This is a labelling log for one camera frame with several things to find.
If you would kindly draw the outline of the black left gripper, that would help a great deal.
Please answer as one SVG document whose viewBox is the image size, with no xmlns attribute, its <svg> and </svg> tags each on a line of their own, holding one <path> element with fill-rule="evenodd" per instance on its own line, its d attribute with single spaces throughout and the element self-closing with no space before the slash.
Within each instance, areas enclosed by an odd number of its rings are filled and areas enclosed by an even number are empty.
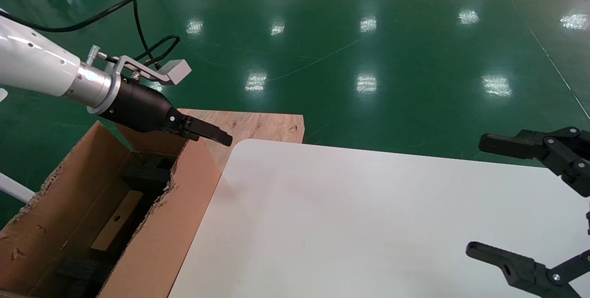
<svg viewBox="0 0 590 298">
<path fill-rule="evenodd" d="M 193 141 L 205 138 L 226 147 L 233 142 L 233 137 L 218 126 L 185 117 L 162 93 L 126 78 L 121 79 L 114 100 L 99 117 L 141 133 L 166 131 Z"/>
</svg>

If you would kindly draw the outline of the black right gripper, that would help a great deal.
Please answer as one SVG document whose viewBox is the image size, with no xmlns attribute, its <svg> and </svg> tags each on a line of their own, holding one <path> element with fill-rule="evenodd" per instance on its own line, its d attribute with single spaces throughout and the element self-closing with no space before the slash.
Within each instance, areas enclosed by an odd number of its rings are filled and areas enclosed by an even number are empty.
<svg viewBox="0 0 590 298">
<path fill-rule="evenodd" d="M 561 177 L 582 197 L 590 195 L 590 133 L 576 127 L 552 132 L 521 130 L 516 136 L 486 133 L 478 148 L 485 153 L 517 159 L 537 159 L 553 174 Z M 590 211 L 586 212 L 590 235 Z M 468 243 L 466 254 L 498 267 L 509 286 L 540 298 L 579 298 L 570 282 L 590 271 L 590 252 L 585 251 L 547 268 L 532 258 L 483 243 Z"/>
</svg>

